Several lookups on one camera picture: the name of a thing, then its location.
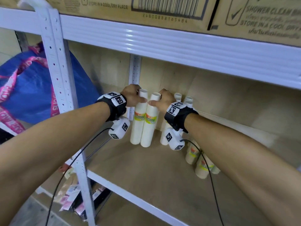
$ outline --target shelf upright post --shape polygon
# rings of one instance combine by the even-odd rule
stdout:
[[[137,84],[139,85],[140,81],[140,70],[141,70],[141,61],[142,57],[139,55],[131,54],[130,56],[130,68],[129,68],[129,85]],[[128,119],[130,121],[134,118],[134,107],[128,109]]]
[[[44,50],[59,111],[65,113],[77,109],[78,103],[70,52],[68,42],[63,39],[58,10],[53,9],[45,0],[23,1],[35,9],[39,18]],[[82,153],[72,166],[75,168],[81,187],[88,225],[95,226],[95,209],[90,179],[87,177],[85,168],[85,159],[85,153]]]

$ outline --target barcode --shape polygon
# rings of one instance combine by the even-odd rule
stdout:
[[[199,0],[133,0],[132,3],[134,3],[133,11],[194,19],[203,18],[203,11],[200,11],[198,7]]]

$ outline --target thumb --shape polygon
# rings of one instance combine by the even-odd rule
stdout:
[[[156,106],[156,107],[159,105],[158,103],[159,103],[158,101],[154,101],[154,100],[148,102],[149,105]]]
[[[144,98],[144,97],[138,97],[138,102],[139,103],[145,103],[145,102],[147,102],[148,100],[146,99],[146,98]]]

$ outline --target floor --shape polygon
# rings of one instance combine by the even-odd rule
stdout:
[[[30,197],[13,218],[9,226],[45,226],[47,211]],[[48,226],[68,226],[54,215],[50,215]]]

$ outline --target hand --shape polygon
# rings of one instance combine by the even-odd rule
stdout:
[[[162,95],[160,101],[149,101],[148,104],[151,106],[156,106],[161,113],[166,113],[166,110],[170,106],[171,103],[175,102],[174,96],[171,94],[170,91],[166,89],[162,89],[159,92]]]
[[[138,96],[138,90],[141,89],[139,85],[130,84],[121,91],[126,97],[127,103],[126,106],[132,107],[136,106],[138,103],[145,103],[147,102],[146,98],[142,98]]]

